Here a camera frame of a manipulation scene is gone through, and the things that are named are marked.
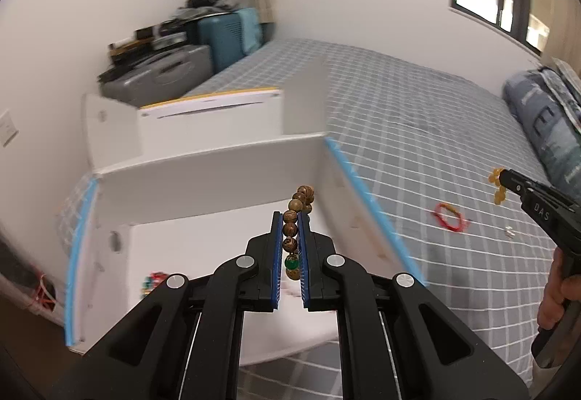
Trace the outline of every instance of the open box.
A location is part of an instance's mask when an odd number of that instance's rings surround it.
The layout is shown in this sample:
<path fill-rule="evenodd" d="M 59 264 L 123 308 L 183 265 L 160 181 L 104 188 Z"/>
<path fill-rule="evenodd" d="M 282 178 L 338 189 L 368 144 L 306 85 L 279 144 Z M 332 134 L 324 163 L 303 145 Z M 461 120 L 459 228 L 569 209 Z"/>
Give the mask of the open box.
<path fill-rule="evenodd" d="M 419 271 L 325 136 L 328 71 L 321 60 L 268 88 L 174 100 L 136 110 L 87 96 L 94 167 L 69 267 L 66 339 L 86 352 L 141 298 L 151 272 L 202 277 L 268 233 L 299 185 L 316 190 L 311 229 L 367 271 Z M 334 313 L 303 309 L 283 271 L 279 309 L 246 313 L 240 364 L 336 338 Z"/>

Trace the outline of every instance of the red bracelet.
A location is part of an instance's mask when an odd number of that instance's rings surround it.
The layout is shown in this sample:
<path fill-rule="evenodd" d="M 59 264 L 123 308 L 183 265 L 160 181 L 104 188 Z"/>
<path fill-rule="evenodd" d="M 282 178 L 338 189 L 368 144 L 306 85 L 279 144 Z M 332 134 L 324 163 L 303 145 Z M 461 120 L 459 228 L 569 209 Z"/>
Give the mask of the red bracelet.
<path fill-rule="evenodd" d="M 458 226 L 452 226 L 448 221 L 442 216 L 442 209 L 445 208 L 449 212 L 451 212 L 455 217 L 458 218 Z M 468 226 L 468 222 L 464 220 L 462 213 L 460 213 L 456 208 L 454 208 L 449 203 L 440 202 L 436 205 L 434 209 L 434 216 L 438 219 L 440 224 L 444 227 L 449 229 L 450 231 L 454 231 L 456 233 L 460 233 Z"/>

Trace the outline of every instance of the light switch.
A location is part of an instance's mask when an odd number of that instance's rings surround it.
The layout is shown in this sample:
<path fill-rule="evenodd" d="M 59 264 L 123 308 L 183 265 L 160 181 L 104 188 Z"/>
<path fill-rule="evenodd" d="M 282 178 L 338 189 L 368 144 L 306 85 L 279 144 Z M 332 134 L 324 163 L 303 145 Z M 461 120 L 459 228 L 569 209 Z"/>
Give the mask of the light switch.
<path fill-rule="evenodd" d="M 9 111 L 5 111 L 2 116 L 0 116 L 0 144 L 3 147 L 8 146 L 10 141 L 18 134 L 18 130 L 12 122 L 12 117 Z"/>

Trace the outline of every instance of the gray suitcase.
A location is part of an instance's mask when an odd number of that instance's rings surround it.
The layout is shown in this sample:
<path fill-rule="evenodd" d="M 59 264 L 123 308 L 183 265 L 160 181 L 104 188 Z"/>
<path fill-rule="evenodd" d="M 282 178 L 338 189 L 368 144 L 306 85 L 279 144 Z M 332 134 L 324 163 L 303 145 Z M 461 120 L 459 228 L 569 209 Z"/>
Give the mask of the gray suitcase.
<path fill-rule="evenodd" d="M 187 45 L 141 62 L 100 89 L 104 97 L 141 107 L 179 98 L 212 75 L 210 48 Z"/>

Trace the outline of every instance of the bed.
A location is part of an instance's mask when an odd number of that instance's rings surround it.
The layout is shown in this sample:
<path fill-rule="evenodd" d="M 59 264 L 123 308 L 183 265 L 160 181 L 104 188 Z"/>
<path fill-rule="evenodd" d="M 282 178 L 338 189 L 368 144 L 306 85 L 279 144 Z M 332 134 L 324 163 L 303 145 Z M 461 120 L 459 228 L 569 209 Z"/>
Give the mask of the bed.
<path fill-rule="evenodd" d="M 308 39 L 273 41 L 189 95 L 276 85 L 321 55 L 330 68 L 328 134 L 419 265 L 429 289 L 525 381 L 554 243 L 513 194 L 493 203 L 494 167 L 547 183 L 506 104 L 461 77 Z M 470 220 L 441 227 L 439 202 Z M 242 369 L 242 398 L 341 398 L 338 344 Z"/>

